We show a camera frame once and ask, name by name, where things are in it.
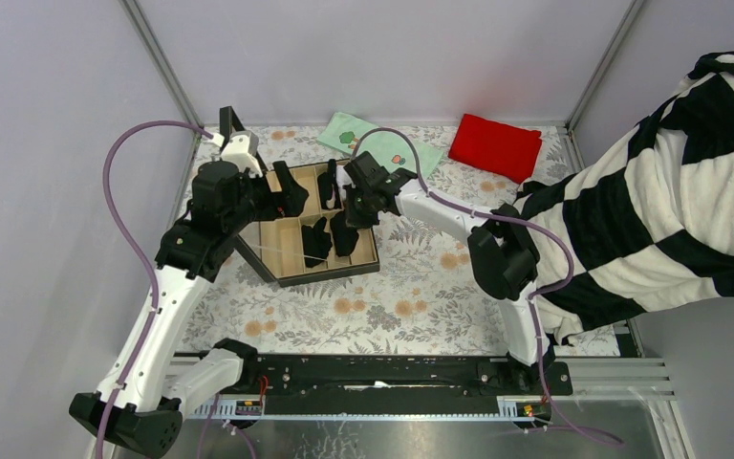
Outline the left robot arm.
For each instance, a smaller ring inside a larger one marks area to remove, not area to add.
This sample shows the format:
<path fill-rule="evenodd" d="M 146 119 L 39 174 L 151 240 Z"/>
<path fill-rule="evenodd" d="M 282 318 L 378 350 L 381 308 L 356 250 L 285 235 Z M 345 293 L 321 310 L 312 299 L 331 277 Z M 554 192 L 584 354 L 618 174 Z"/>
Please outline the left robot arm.
<path fill-rule="evenodd" d="M 185 210 L 163 235 L 154 260 L 143 266 L 150 291 L 119 357 L 93 392 L 75 394 L 69 414 L 95 437 L 88 457 L 112 457 L 115 448 L 162 458 L 182 424 L 222 389 L 250 391 L 258 380 L 255 351 L 224 339 L 173 382 L 166 379 L 193 311 L 253 222 L 299 216 L 309 197 L 285 162 L 251 176 L 236 164 L 202 164 Z"/>

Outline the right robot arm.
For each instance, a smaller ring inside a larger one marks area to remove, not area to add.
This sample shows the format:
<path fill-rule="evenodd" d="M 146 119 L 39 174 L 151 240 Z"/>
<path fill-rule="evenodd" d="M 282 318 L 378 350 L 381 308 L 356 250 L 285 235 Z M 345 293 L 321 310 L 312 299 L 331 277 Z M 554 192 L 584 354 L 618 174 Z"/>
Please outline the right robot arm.
<path fill-rule="evenodd" d="M 388 171 L 368 152 L 339 166 L 335 183 L 351 228 L 369 229 L 379 224 L 382 213 L 391 213 L 422 221 L 464 243 L 475 282 L 503 302 L 507 353 L 517 361 L 509 369 L 511 384 L 532 394 L 547 382 L 548 370 L 540 359 L 549 342 L 537 336 L 538 315 L 526 302 L 535 291 L 540 255 L 528 230 L 514 223 L 519 218 L 515 208 L 473 207 L 424 186 L 405 168 Z"/>

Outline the floral patterned table mat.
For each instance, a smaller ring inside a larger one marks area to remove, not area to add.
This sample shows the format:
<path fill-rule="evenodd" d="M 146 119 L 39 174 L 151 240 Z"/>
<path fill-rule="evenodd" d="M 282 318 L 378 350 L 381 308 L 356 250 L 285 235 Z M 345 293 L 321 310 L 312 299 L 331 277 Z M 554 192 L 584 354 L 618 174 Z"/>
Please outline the floral patterned table mat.
<path fill-rule="evenodd" d="M 323 126 L 249 129 L 267 163 L 341 157 L 317 142 Z M 554 126 L 531 129 L 543 141 L 535 180 L 552 184 L 572 172 L 566 135 Z M 510 202 L 518 187 L 446 157 L 426 182 L 478 206 Z M 262 353 L 504 355 L 500 311 L 474 282 L 465 245 L 417 221 L 380 219 L 377 273 L 280 288 L 235 253 L 193 312 L 178 351 L 231 338 Z"/>

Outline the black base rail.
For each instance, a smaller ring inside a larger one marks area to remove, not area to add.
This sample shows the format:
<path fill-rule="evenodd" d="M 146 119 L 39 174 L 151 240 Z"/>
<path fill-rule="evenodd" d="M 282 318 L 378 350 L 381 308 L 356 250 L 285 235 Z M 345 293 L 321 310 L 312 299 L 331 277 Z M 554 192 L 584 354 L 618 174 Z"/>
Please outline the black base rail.
<path fill-rule="evenodd" d="M 491 415 L 500 397 L 541 403 L 573 393 L 565 363 L 543 374 L 506 357 L 262 354 L 223 391 L 269 415 Z"/>

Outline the red folded cloth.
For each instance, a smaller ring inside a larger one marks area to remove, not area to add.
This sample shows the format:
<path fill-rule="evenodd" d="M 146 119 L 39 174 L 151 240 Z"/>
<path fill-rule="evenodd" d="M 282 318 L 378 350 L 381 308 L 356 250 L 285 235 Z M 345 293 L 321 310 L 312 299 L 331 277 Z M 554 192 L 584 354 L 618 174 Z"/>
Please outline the red folded cloth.
<path fill-rule="evenodd" d="M 464 114 L 448 158 L 521 184 L 531 177 L 542 144 L 537 130 Z"/>

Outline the black wooden compartment box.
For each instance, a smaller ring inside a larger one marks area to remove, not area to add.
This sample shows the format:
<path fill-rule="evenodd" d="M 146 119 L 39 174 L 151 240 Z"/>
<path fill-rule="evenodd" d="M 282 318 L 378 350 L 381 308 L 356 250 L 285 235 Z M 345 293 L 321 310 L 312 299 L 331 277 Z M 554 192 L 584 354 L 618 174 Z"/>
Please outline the black wooden compartment box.
<path fill-rule="evenodd" d="M 286 206 L 305 198 L 298 215 L 251 223 L 236 237 L 235 250 L 262 280 L 291 287 L 379 271 L 374 232 L 344 222 L 344 193 L 334 185 L 344 159 L 278 172 L 279 166 L 265 165 L 258 152 L 252 156 L 269 191 L 289 192 Z"/>

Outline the white rolled cloth in box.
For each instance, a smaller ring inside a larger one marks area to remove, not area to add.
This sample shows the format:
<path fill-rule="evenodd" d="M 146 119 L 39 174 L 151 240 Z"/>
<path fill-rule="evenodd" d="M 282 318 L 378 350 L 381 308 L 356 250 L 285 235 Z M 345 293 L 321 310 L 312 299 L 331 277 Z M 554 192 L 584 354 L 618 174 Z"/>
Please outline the white rolled cloth in box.
<path fill-rule="evenodd" d="M 352 180 L 344 169 L 343 165 L 338 165 L 335 170 L 335 183 L 336 191 L 338 193 L 339 201 L 341 205 L 346 202 L 347 190 L 346 187 L 352 184 Z"/>

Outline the black rolled sock in box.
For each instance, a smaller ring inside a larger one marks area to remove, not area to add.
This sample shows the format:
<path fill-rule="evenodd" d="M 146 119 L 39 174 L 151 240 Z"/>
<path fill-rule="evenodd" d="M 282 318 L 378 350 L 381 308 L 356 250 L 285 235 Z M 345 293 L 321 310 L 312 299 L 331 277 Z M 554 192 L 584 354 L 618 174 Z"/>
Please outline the black rolled sock in box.
<path fill-rule="evenodd" d="M 316 178 L 320 206 L 324 210 L 341 208 L 341 198 L 336 181 L 338 164 L 330 159 L 317 170 Z"/>

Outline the black underwear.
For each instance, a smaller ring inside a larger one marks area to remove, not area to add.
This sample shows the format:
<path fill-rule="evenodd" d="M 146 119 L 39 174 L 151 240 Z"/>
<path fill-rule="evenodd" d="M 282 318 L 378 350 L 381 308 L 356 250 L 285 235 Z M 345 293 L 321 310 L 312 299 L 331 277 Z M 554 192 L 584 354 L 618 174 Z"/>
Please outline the black underwear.
<path fill-rule="evenodd" d="M 328 219 L 324 216 L 312 225 L 301 226 L 304 265 L 314 268 L 327 260 L 333 247 L 332 236 L 326 231 Z"/>

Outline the black garment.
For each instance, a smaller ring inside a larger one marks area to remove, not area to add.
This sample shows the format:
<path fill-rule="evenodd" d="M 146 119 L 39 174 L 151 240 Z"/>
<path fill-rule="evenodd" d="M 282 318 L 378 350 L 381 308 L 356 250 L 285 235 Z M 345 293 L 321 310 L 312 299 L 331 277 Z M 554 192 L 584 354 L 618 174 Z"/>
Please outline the black garment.
<path fill-rule="evenodd" d="M 356 248 L 359 234 L 357 229 L 348 226 L 344 211 L 338 212 L 330 220 L 330 230 L 335 254 L 338 257 L 350 256 Z"/>

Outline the black white checkered blanket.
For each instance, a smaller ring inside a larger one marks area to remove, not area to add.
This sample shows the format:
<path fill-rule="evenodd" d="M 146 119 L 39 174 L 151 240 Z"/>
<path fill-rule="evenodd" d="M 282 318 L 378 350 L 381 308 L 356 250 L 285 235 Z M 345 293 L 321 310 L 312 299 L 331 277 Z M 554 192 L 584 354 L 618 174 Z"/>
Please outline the black white checkered blanket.
<path fill-rule="evenodd" d="M 523 182 L 535 304 L 556 339 L 734 297 L 734 51 L 701 56 L 673 95 L 594 164 Z"/>

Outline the light green printed cloth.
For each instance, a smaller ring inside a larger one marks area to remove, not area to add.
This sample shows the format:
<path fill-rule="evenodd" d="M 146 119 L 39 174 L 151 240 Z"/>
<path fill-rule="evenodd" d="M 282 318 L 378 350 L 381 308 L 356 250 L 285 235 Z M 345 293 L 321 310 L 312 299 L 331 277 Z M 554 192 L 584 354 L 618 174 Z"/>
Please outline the light green printed cloth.
<path fill-rule="evenodd" d="M 379 165 L 389 172 L 399 167 L 416 172 L 414 155 L 407 143 L 398 135 L 378 132 L 362 140 L 364 134 L 377 128 L 376 125 L 355 116 L 335 112 L 328 125 L 317 137 L 317 141 L 351 158 L 356 144 L 361 142 L 358 153 L 369 152 Z"/>

